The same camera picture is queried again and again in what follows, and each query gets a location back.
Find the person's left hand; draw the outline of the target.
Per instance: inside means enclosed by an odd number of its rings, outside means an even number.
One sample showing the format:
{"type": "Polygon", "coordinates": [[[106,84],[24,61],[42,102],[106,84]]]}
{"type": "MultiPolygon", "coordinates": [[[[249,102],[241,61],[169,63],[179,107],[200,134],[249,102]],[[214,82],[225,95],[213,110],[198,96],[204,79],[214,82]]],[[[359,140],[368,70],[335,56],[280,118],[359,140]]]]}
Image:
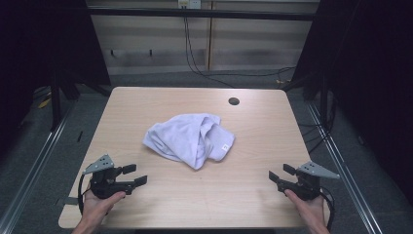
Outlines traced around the person's left hand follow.
{"type": "Polygon", "coordinates": [[[117,192],[107,199],[97,198],[92,191],[86,192],[84,210],[80,222],[99,226],[115,204],[125,197],[126,193],[124,191],[117,192]]]}

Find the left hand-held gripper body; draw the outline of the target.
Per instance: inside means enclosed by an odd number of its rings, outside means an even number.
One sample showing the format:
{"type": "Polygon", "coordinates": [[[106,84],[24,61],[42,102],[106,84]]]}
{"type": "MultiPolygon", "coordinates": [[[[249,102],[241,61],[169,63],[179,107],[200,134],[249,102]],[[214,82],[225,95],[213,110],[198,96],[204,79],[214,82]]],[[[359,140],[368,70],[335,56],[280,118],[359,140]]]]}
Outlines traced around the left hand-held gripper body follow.
{"type": "Polygon", "coordinates": [[[104,154],[88,165],[82,175],[92,175],[90,190],[99,199],[107,199],[120,191],[131,195],[135,189],[133,181],[116,181],[116,178],[122,175],[122,169],[123,167],[115,166],[108,154],[104,154]]]}

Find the white wall socket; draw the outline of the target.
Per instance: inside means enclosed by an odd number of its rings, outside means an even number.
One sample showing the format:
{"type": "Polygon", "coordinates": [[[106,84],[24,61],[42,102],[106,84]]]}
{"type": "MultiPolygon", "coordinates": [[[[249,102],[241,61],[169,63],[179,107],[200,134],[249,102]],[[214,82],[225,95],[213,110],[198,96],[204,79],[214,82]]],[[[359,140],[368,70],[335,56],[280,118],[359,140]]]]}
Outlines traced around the white wall socket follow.
{"type": "Polygon", "coordinates": [[[202,8],[201,0],[177,0],[179,9],[193,9],[200,10],[202,8]]]}

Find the black horizontal metal bar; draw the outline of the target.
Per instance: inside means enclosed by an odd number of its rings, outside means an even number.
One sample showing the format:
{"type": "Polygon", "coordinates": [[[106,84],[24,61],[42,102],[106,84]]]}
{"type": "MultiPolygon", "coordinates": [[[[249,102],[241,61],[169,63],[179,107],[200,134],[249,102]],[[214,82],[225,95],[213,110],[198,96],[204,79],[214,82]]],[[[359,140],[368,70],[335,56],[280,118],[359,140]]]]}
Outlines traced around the black horizontal metal bar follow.
{"type": "Polygon", "coordinates": [[[243,20],[299,20],[312,21],[315,14],[274,13],[251,11],[191,10],[191,9],[132,9],[132,8],[88,8],[91,15],[99,16],[136,16],[136,17],[177,17],[207,19],[243,20]]]}

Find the white patterned towel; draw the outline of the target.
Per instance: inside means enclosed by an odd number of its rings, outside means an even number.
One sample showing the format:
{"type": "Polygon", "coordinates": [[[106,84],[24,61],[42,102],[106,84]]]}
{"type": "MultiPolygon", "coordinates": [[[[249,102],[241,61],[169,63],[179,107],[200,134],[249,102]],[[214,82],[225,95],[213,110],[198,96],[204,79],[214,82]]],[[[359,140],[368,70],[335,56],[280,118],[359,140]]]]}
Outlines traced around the white patterned towel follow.
{"type": "Polygon", "coordinates": [[[219,116],[208,113],[177,115],[152,126],[143,144],[164,158],[198,170],[207,159],[223,160],[233,146],[235,135],[220,122],[219,116]]]}

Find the grey table bracket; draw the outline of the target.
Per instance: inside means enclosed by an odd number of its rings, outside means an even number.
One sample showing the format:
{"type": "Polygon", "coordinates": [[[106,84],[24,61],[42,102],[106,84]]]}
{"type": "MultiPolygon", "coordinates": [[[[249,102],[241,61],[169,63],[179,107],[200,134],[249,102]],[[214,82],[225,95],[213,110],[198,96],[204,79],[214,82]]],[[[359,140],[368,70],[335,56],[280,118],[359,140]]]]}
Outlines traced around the grey table bracket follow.
{"type": "Polygon", "coordinates": [[[78,199],[75,197],[64,197],[64,198],[59,198],[55,202],[56,206],[59,207],[64,207],[66,205],[69,206],[77,206],[78,205],[78,199]]]}

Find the black metal stand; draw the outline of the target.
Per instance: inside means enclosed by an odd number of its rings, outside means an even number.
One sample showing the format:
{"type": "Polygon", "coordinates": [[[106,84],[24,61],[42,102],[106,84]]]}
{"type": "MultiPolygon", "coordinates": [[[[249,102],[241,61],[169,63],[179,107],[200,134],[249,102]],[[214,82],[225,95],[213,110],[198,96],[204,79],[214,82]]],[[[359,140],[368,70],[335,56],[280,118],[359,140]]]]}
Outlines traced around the black metal stand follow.
{"type": "Polygon", "coordinates": [[[51,131],[54,132],[57,129],[61,121],[60,87],[59,87],[59,79],[56,73],[53,75],[52,84],[51,84],[51,101],[52,101],[52,110],[53,110],[53,122],[51,126],[51,131]]]}
{"type": "Polygon", "coordinates": [[[321,124],[327,127],[327,103],[328,103],[328,79],[325,74],[322,75],[320,89],[320,121],[321,124]]]}

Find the black curtain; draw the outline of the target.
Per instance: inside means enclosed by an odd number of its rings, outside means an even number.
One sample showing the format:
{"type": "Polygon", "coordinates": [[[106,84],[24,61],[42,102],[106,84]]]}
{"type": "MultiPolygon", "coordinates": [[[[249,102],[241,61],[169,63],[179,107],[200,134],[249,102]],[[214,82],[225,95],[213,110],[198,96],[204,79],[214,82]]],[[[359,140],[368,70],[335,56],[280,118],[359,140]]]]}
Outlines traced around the black curtain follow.
{"type": "Polygon", "coordinates": [[[292,81],[335,95],[413,204],[413,0],[319,0],[292,81]]]}
{"type": "Polygon", "coordinates": [[[0,162],[37,89],[75,98],[78,83],[110,83],[86,9],[86,0],[0,0],[0,162]]]}

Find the aluminium floor rail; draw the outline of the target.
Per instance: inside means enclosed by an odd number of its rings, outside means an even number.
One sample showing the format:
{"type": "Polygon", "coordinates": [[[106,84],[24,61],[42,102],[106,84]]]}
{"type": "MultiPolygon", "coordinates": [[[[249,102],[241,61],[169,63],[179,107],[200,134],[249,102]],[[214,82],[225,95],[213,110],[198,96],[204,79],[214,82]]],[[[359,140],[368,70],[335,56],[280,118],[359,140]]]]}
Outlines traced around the aluminium floor rail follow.
{"type": "Polygon", "coordinates": [[[364,195],[360,191],[346,161],[344,160],[340,150],[338,149],[331,134],[321,125],[320,113],[316,105],[312,102],[307,104],[309,112],[319,129],[319,134],[324,142],[330,158],[335,164],[338,173],[343,181],[350,197],[355,204],[357,212],[369,234],[384,234],[379,222],[367,203],[364,195]]]}
{"type": "Polygon", "coordinates": [[[36,186],[40,174],[44,171],[44,168],[46,167],[54,151],[56,143],[64,131],[67,119],[69,118],[74,106],[74,101],[69,103],[67,110],[62,115],[59,123],[48,134],[47,140],[45,141],[40,152],[37,154],[37,158],[19,187],[15,198],[8,206],[4,215],[0,218],[0,234],[12,234],[20,215],[27,204],[29,197],[31,196],[34,187],[36,186]]]}

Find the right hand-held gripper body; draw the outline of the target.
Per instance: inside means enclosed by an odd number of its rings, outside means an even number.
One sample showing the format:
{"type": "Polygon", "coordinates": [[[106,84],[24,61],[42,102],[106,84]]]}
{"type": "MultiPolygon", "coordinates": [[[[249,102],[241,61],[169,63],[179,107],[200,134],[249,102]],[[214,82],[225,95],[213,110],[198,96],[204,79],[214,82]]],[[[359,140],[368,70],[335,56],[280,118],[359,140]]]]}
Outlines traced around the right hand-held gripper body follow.
{"type": "Polygon", "coordinates": [[[332,178],[339,179],[338,174],[324,168],[323,166],[309,161],[296,170],[296,182],[290,182],[284,179],[280,179],[276,183],[279,192],[284,192],[286,189],[292,190],[300,199],[309,201],[317,198],[320,195],[320,179],[332,178]]]}

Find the person's right hand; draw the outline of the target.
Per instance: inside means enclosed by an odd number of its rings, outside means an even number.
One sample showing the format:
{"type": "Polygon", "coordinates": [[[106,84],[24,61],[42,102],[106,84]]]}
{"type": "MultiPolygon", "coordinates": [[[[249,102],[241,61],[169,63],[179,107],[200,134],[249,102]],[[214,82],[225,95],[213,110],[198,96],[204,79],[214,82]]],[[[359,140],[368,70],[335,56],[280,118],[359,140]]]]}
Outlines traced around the person's right hand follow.
{"type": "Polygon", "coordinates": [[[317,198],[309,201],[300,199],[292,190],[284,191],[286,197],[294,204],[299,215],[309,227],[324,226],[323,198],[317,198]]]}

